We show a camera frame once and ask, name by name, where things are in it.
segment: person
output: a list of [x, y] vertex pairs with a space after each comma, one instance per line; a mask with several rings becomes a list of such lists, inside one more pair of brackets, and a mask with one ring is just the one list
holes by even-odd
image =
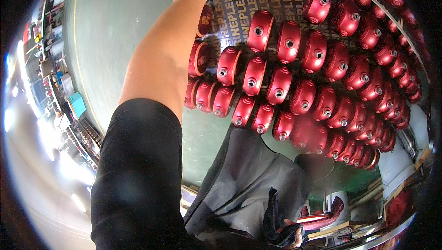
[[136, 47], [91, 191], [97, 249], [292, 249], [309, 176], [231, 125], [197, 198], [180, 215], [189, 54], [207, 0], [175, 0]]

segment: white bucket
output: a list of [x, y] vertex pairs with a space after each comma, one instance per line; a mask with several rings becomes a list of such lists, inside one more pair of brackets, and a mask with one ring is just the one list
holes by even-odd
[[378, 166], [384, 186], [385, 200], [389, 199], [396, 188], [416, 171], [412, 159], [399, 138], [396, 139], [394, 152], [381, 153]]

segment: metal nut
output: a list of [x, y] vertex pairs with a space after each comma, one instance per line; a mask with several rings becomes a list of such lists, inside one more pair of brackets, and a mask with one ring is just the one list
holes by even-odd
[[308, 103], [302, 103], [301, 108], [302, 108], [302, 110], [307, 111], [308, 110]]
[[219, 72], [218, 75], [224, 77], [227, 76], [227, 74], [229, 73], [229, 71], [227, 69], [222, 68]]
[[324, 114], [325, 117], [329, 118], [332, 113], [331, 113], [331, 111], [329, 109], [326, 109], [326, 110], [324, 110], [323, 114]]
[[281, 90], [276, 90], [275, 91], [275, 97], [276, 98], [282, 98], [284, 96], [284, 92]]
[[330, 0], [319, 0], [319, 2], [323, 5], [329, 4]]
[[315, 53], [315, 57], [316, 57], [317, 59], [319, 59], [319, 60], [322, 60], [322, 59], [324, 58], [324, 54], [323, 54], [322, 52], [320, 52], [320, 51], [317, 51], [317, 52]]
[[355, 21], [359, 21], [361, 20], [361, 16], [359, 15], [359, 13], [355, 12], [351, 15], [351, 17], [353, 18], [353, 20]]
[[369, 80], [370, 80], [370, 78], [369, 78], [366, 74], [364, 74], [364, 75], [362, 76], [362, 81], [363, 81], [363, 82], [367, 83]]
[[243, 123], [243, 120], [241, 120], [241, 119], [235, 120], [235, 126], [240, 126], [242, 123]]
[[339, 69], [341, 71], [346, 71], [348, 69], [348, 65], [345, 62], [341, 62], [341, 65], [339, 65]]
[[257, 26], [257, 27], [253, 30], [253, 32], [254, 32], [255, 35], [257, 35], [257, 36], [260, 36], [260, 35], [262, 35], [262, 34], [264, 33], [264, 31], [262, 30], [262, 28], [259, 27], [259, 26]]
[[255, 85], [256, 85], [256, 81], [254, 81], [254, 80], [249, 80], [247, 82], [247, 86], [250, 87], [250, 88], [255, 87]]

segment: white container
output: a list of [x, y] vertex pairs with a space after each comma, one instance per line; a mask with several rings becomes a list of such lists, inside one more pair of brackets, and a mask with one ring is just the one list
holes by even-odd
[[427, 115], [419, 105], [412, 105], [410, 108], [410, 124], [416, 139], [417, 149], [422, 149], [417, 155], [417, 160], [422, 156], [424, 150], [428, 147], [430, 139], [428, 138]]
[[[323, 203], [323, 211], [324, 213], [328, 213], [330, 212], [330, 209], [332, 208], [332, 204], [334, 201], [335, 197], [339, 197], [340, 199], [342, 199], [342, 201], [344, 202], [344, 209], [342, 210], [342, 212], [340, 213], [339, 217], [336, 219], [335, 222], [333, 222], [330, 225], [327, 225], [325, 227], [321, 228], [321, 231], [323, 230], [327, 230], [330, 229], [334, 226], [338, 226], [341, 225], [344, 222], [347, 222], [350, 220], [350, 211], [348, 210], [348, 197], [347, 197], [347, 192], [345, 191], [340, 191], [340, 192], [335, 192], [331, 194], [332, 196], [330, 197], [330, 194], [327, 196], [326, 199], [324, 199], [324, 203]], [[325, 209], [325, 203], [328, 203], [328, 209]]]
[[399, 138], [396, 139], [394, 152], [381, 153], [378, 166], [384, 186], [385, 200], [388, 200], [396, 188], [416, 172], [415, 165]]

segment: yellow painted line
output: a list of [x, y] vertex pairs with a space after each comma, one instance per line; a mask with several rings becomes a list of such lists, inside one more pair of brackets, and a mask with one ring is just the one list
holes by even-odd
[[89, 104], [89, 107], [91, 108], [92, 116], [94, 117], [94, 120], [97, 123], [98, 129], [100, 129], [101, 134], [104, 135], [103, 131], [101, 130], [100, 124], [98, 123], [97, 117], [95, 116], [94, 109], [92, 108], [92, 105], [91, 105], [91, 101], [89, 100], [89, 97], [87, 96], [86, 88], [84, 87], [84, 82], [83, 82], [83, 75], [81, 74], [81, 70], [80, 70], [80, 61], [78, 59], [78, 51], [77, 51], [77, 36], [76, 36], [76, 32], [75, 32], [76, 11], [77, 11], [77, 0], [75, 0], [75, 3], [74, 3], [74, 48], [75, 48], [75, 57], [77, 58], [77, 69], [78, 69], [78, 72], [80, 73], [80, 82], [81, 82], [81, 85], [83, 86], [83, 91], [84, 91], [84, 95], [86, 97], [87, 103]]

